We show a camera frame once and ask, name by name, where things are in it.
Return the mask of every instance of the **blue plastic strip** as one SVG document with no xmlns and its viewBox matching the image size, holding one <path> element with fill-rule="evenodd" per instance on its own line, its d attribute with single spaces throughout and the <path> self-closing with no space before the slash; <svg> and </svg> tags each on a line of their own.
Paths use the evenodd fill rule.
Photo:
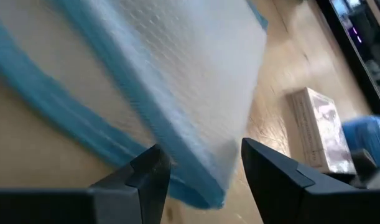
<svg viewBox="0 0 380 224">
<path fill-rule="evenodd" d="M 46 76 L 1 25 L 0 75 L 42 115 L 88 148 L 97 149 L 97 155 L 110 163 L 122 166 L 146 150 L 82 106 L 55 80 Z"/>
<path fill-rule="evenodd" d="M 267 31 L 267 27 L 269 25 L 269 21 L 265 19 L 260 12 L 257 10 L 256 6 L 253 4 L 253 2 L 248 0 L 249 7 L 252 9 L 252 12 L 254 16 L 256 17 L 257 21 L 259 21 L 260 25 L 264 29 L 264 31 Z"/>
</svg>

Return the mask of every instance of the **packaging material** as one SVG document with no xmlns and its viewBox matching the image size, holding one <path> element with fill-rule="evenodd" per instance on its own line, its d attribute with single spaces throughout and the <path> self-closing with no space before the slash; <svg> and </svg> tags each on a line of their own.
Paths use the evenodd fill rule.
<svg viewBox="0 0 380 224">
<path fill-rule="evenodd" d="M 292 99 L 306 163 L 320 172 L 356 173 L 333 100 L 310 88 Z"/>
<path fill-rule="evenodd" d="M 221 208 L 266 43 L 254 13 L 245 0 L 3 0 L 0 76 L 116 167 L 159 144 L 170 196 Z"/>
</svg>

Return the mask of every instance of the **wooden table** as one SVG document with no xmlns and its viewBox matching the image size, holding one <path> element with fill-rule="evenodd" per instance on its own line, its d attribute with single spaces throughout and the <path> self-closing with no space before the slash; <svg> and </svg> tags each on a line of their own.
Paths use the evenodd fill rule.
<svg viewBox="0 0 380 224">
<path fill-rule="evenodd" d="M 305 86 L 323 93 L 334 99 L 342 121 L 370 110 L 312 0 L 255 3 L 269 28 L 246 135 L 302 161 L 286 94 Z M 0 81 L 0 187 L 84 187 L 110 172 L 111 167 L 46 125 Z M 239 162 L 223 209 L 195 210 L 168 198 L 162 223 L 262 221 Z"/>
</svg>

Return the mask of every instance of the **small white box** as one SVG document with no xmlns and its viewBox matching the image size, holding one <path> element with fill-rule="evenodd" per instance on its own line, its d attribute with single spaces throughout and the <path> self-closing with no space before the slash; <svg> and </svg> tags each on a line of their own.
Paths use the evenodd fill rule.
<svg viewBox="0 0 380 224">
<path fill-rule="evenodd" d="M 305 88 L 292 95 L 306 163 L 320 172 L 356 170 L 332 99 Z"/>
</svg>

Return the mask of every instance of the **black device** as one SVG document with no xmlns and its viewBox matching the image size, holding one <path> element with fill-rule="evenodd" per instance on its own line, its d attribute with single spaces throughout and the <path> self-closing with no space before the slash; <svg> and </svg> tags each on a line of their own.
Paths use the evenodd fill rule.
<svg viewBox="0 0 380 224">
<path fill-rule="evenodd" d="M 249 138 L 241 153 L 265 224 L 380 223 L 380 190 L 357 189 Z"/>
<path fill-rule="evenodd" d="M 155 145 L 87 189 L 0 189 L 0 223 L 158 224 L 169 178 Z"/>
</svg>

